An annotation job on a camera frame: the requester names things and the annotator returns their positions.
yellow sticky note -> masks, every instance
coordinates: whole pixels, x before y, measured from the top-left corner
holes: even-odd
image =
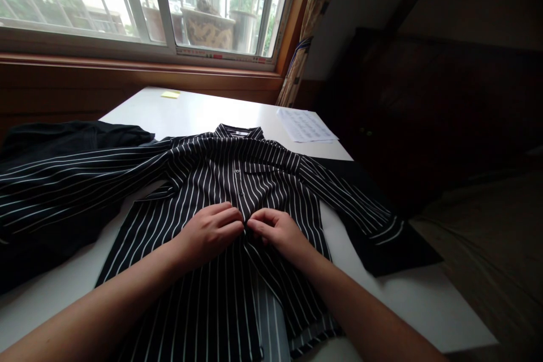
[[[161,94],[161,96],[162,97],[168,97],[168,98],[171,98],[171,99],[177,99],[180,94],[181,94],[181,92],[178,92],[178,91],[167,90],[166,92]]]

plant pot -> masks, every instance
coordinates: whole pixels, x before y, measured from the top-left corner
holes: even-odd
[[[188,42],[191,45],[231,50],[234,20],[182,8]]]
[[[142,7],[143,15],[147,22],[147,30],[149,30],[149,38],[152,41],[166,42],[166,36],[164,35],[164,26],[162,25],[162,18],[160,17],[160,11],[156,8]],[[183,26],[182,26],[182,14],[171,13],[171,21],[174,26],[175,42],[177,44],[183,43]]]
[[[230,16],[236,21],[234,26],[234,49],[244,54],[254,54],[251,42],[255,35],[257,16],[244,11],[230,10]]]

curtain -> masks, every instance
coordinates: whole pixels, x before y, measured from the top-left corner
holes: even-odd
[[[305,9],[304,20],[301,25],[300,43],[294,51],[292,61],[288,67],[283,88],[279,94],[276,105],[292,107],[301,77],[304,73],[305,62],[313,34],[317,29],[322,16],[326,12],[330,0],[307,0],[307,8]]]

white wall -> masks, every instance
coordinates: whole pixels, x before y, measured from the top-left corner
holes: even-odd
[[[311,44],[304,79],[326,80],[355,28],[384,28],[399,1],[332,0]]]

forearm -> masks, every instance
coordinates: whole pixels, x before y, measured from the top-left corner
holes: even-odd
[[[102,360],[184,272],[166,243],[36,328],[0,360]]]
[[[364,361],[446,360],[425,338],[318,253],[297,266]]]

